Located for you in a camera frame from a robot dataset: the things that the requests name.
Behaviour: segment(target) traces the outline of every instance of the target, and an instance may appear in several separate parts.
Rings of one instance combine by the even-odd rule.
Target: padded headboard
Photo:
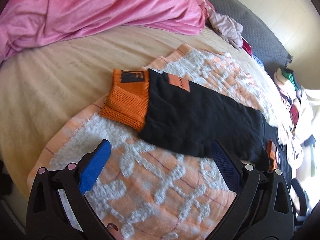
[[[244,27],[242,36],[251,45],[254,54],[263,62],[273,78],[277,68],[285,68],[292,61],[274,33],[246,6],[238,0],[208,0],[218,13],[229,15]]]

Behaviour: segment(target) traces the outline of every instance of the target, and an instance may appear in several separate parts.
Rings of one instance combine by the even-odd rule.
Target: blue gripper pad
[[[238,195],[241,192],[240,174],[217,141],[211,143],[211,156],[228,188]]]
[[[79,190],[82,195],[92,189],[110,154],[111,144],[105,140],[80,174]]]

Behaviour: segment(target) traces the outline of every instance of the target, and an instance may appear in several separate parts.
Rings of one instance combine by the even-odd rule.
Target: cream wall
[[[293,55],[306,88],[320,89],[320,16],[310,0],[238,0],[253,11]]]

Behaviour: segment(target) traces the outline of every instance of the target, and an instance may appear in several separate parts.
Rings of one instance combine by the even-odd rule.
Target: red object
[[[297,110],[297,107],[294,104],[291,106],[290,115],[291,115],[292,122],[296,127],[299,120],[299,112]]]
[[[250,55],[250,57],[252,57],[252,49],[251,49],[250,44],[244,38],[242,38],[242,40],[243,40],[242,49],[244,49],[245,52],[248,53]]]

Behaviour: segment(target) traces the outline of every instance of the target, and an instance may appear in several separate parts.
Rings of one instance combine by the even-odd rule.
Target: light pink cloth
[[[241,36],[243,26],[228,15],[217,13],[210,5],[207,5],[207,11],[209,21],[216,33],[237,50],[240,50],[243,46]]]
[[[25,48],[118,25],[197,35],[207,16],[201,0],[10,0],[0,15],[0,62]]]

